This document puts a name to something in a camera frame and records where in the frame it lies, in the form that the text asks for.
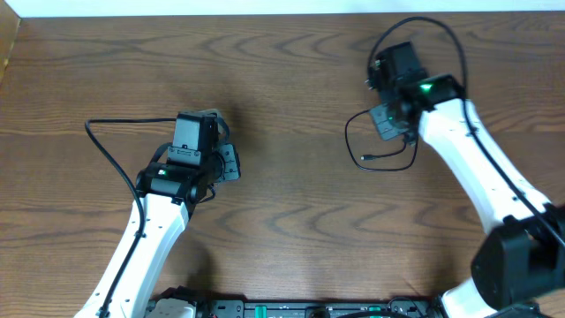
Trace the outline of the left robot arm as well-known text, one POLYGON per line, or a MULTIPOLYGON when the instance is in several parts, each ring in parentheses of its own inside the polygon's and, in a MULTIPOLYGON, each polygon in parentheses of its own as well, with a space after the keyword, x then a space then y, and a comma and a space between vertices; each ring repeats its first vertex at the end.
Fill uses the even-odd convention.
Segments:
POLYGON ((132 212, 101 281, 79 317, 149 317, 147 306, 171 248, 215 185, 240 179, 230 129, 217 109, 172 118, 173 140, 159 146, 135 179, 132 212))

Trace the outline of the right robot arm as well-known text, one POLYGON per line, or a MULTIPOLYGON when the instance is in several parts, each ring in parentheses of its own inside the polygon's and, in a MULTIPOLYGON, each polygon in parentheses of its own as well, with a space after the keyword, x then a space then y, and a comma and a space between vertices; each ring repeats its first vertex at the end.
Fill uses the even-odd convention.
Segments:
POLYGON ((535 298, 564 286, 564 208, 516 169, 454 77, 429 76, 410 43, 384 49, 368 71, 381 98, 370 111, 380 137, 432 147, 486 234, 471 277, 443 292, 430 316, 540 317, 535 298))

